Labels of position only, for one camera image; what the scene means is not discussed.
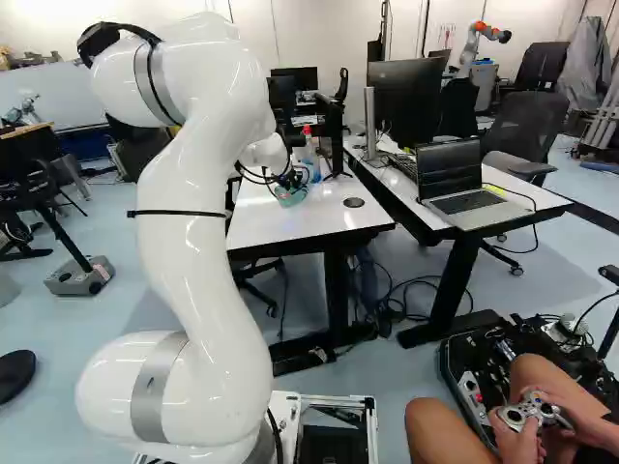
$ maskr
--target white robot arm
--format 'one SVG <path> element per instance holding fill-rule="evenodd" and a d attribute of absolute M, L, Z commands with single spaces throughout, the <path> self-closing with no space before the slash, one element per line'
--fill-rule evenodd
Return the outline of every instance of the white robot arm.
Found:
<path fill-rule="evenodd" d="M 135 35 L 120 39 L 119 29 Z M 161 37 L 102 23 L 78 50 L 113 117 L 183 124 L 143 171 L 135 213 L 144 270 L 186 332 L 130 333 L 104 346 L 78 382 L 79 414 L 104 436 L 177 464 L 249 462 L 258 435 L 270 433 L 272 366 L 229 270 L 221 216 L 240 157 L 275 174 L 291 168 L 264 73 L 236 27 L 209 13 Z"/>
<path fill-rule="evenodd" d="M 476 21 L 471 24 L 468 28 L 466 45 L 460 54 L 460 69 L 457 72 L 457 78 L 469 77 L 471 65 L 477 54 L 477 47 L 480 41 L 479 35 L 485 36 L 489 41 L 499 41 L 502 44 L 506 44 L 512 38 L 511 31 L 501 31 L 500 29 L 485 24 L 483 21 Z"/>

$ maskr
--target knee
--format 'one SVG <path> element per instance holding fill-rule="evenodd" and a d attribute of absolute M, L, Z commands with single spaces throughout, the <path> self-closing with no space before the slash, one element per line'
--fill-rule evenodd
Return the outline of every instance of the knee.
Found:
<path fill-rule="evenodd" d="M 415 398 L 406 405 L 404 420 L 406 429 L 411 432 L 425 424 L 433 423 L 447 407 L 436 398 Z"/>
<path fill-rule="evenodd" d="M 551 364 L 551 362 L 540 355 L 525 353 L 518 356 L 512 362 L 512 365 L 510 366 L 510 370 L 512 371 L 511 375 L 522 376 L 523 374 L 530 372 L 544 371 L 549 364 Z"/>

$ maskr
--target white game controller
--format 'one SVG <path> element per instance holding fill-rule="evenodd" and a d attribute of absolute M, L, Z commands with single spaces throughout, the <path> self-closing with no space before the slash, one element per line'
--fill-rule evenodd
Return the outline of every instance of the white game controller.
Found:
<path fill-rule="evenodd" d="M 499 419 L 513 431 L 520 433 L 528 418 L 536 418 L 539 428 L 560 425 L 574 430 L 572 425 L 561 416 L 561 408 L 543 400 L 542 391 L 530 391 L 518 404 L 503 406 L 496 412 Z"/>

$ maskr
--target keyboard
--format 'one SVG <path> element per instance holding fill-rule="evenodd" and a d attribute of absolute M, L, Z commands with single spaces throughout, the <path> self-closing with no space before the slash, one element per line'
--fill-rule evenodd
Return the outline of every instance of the keyboard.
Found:
<path fill-rule="evenodd" d="M 406 177 L 417 184 L 417 162 L 410 155 L 397 155 L 390 153 L 387 155 L 390 163 L 401 171 Z"/>
<path fill-rule="evenodd" d="M 431 203 L 446 215 L 454 215 L 504 202 L 505 200 L 493 195 L 489 191 L 478 190 L 441 200 L 432 200 Z"/>

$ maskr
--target white table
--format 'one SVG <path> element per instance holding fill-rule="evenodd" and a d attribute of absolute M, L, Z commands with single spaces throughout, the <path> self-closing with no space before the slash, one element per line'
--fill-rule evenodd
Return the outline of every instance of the white table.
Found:
<path fill-rule="evenodd" d="M 515 220 L 494 224 L 492 226 L 463 232 L 448 224 L 431 210 L 417 202 L 417 185 L 399 170 L 381 166 L 379 160 L 364 161 L 365 152 L 358 145 L 365 144 L 361 137 L 345 137 L 344 150 L 348 153 L 348 164 L 360 180 L 379 199 L 380 204 L 397 222 L 401 223 L 422 246 L 433 247 L 442 240 L 454 240 L 454 246 L 441 276 L 432 313 L 428 324 L 398 333 L 398 342 L 404 348 L 412 348 L 429 341 L 436 341 L 451 334 L 462 334 L 481 325 L 492 325 L 498 321 L 498 315 L 492 310 L 479 311 L 465 316 L 456 316 L 468 279 L 473 270 L 479 249 L 495 257 L 511 261 L 511 258 L 499 256 L 500 253 L 487 244 L 483 238 L 503 234 L 507 231 L 535 224 L 544 220 L 558 218 L 572 205 L 572 202 L 543 188 L 526 183 L 517 177 L 506 174 L 490 166 L 482 165 L 482 177 L 486 183 L 522 193 L 533 198 L 537 204 L 535 214 Z M 531 208 L 531 200 L 506 192 L 510 201 L 526 208 Z"/>
<path fill-rule="evenodd" d="M 322 160 L 323 175 L 328 171 Z M 360 208 L 348 208 L 343 200 L 361 198 Z M 336 359 L 334 348 L 372 336 L 371 325 L 349 326 L 347 256 L 366 245 L 378 233 L 394 229 L 385 212 L 356 176 L 339 176 L 311 186 L 299 204 L 283 208 L 264 186 L 241 183 L 226 238 L 232 260 L 324 253 L 325 288 L 329 330 L 270 347 L 276 375 L 301 370 Z M 320 359 L 320 347 L 326 359 Z"/>

